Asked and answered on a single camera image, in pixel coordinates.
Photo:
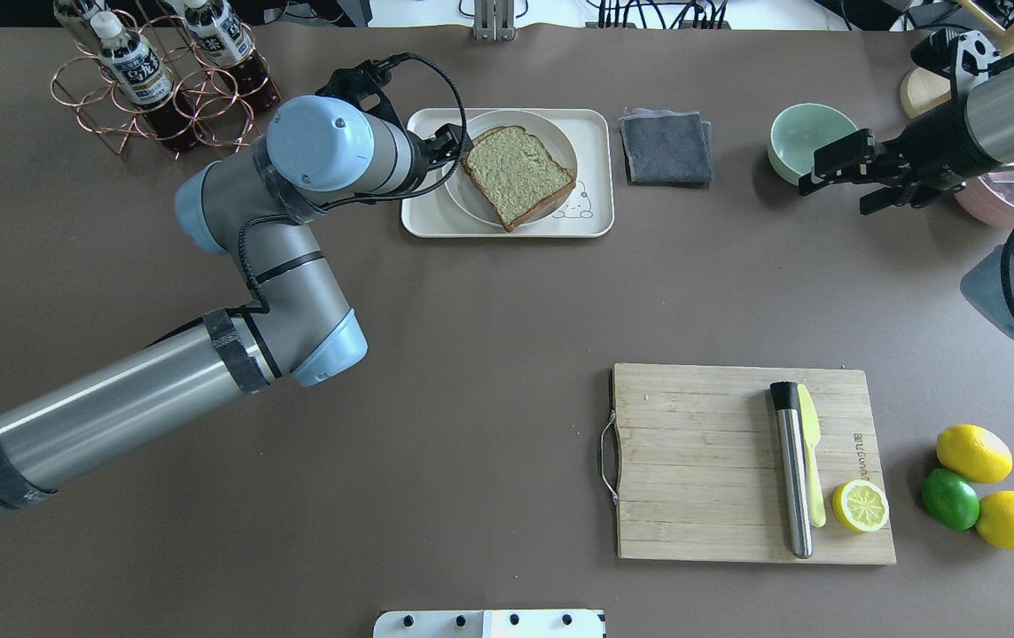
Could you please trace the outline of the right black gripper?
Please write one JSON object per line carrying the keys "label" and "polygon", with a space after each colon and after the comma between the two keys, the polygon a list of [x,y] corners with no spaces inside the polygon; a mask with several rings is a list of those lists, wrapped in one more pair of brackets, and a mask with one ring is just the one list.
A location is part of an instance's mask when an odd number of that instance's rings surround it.
{"label": "right black gripper", "polygon": [[961,190],[968,179],[1000,165],[974,140],[965,102],[956,101],[910,121],[899,136],[888,142],[888,149],[868,128],[816,149],[806,176],[798,181],[799,196],[807,197],[831,184],[891,184],[899,178],[895,153],[909,166],[901,185],[863,195],[860,214],[879,213],[888,207],[928,206],[945,193]]}

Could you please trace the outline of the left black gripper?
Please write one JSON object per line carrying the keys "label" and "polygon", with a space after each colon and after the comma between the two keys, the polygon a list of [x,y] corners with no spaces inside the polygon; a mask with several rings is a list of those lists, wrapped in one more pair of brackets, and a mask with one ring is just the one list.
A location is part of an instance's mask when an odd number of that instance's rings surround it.
{"label": "left black gripper", "polygon": [[421,138],[414,136],[417,161],[414,162],[414,189],[425,182],[427,173],[433,169],[455,171],[459,169],[466,153],[473,148],[470,134],[462,124],[439,126],[434,134]]}

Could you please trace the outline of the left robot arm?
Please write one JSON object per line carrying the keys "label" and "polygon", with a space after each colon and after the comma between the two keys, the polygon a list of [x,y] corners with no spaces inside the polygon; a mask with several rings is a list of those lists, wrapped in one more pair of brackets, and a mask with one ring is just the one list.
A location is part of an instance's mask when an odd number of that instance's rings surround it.
{"label": "left robot arm", "polygon": [[265,134],[180,187],[195,246],[231,257],[252,301],[219,308],[56,392],[0,415],[0,517],[240,396],[289,376],[312,386],[368,351],[309,223],[334,207],[425,194],[470,149],[464,124],[421,140],[391,114],[292,98]]}

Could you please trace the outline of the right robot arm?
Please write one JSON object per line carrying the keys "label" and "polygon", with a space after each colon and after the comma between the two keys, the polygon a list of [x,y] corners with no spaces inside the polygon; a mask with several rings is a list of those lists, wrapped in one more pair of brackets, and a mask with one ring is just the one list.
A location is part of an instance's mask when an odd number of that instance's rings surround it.
{"label": "right robot arm", "polygon": [[[897,137],[879,141],[868,129],[815,150],[799,193],[831,184],[876,184],[860,198],[864,215],[887,207],[932,205],[973,178],[1014,165],[1014,52],[1004,53],[977,31],[945,28],[909,54],[917,67],[948,80],[945,104],[910,121]],[[1014,340],[1014,226],[960,282],[961,294]]]}

